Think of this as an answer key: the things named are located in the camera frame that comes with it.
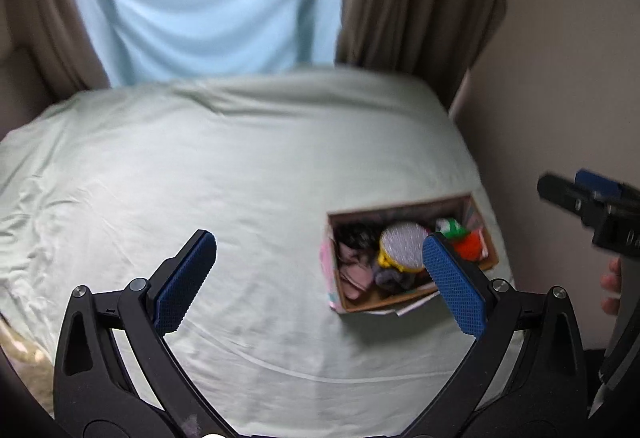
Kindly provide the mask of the person's right hand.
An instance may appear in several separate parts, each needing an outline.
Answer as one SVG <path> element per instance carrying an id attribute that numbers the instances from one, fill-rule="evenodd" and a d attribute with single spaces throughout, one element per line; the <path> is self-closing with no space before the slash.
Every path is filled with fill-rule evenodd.
<path id="1" fill-rule="evenodd" d="M 616 317 L 620 311 L 620 295 L 622 295 L 622 261 L 612 259 L 608 263 L 608 270 L 600 280 L 601 288 L 608 293 L 603 299 L 601 308 L 608 316 Z"/>

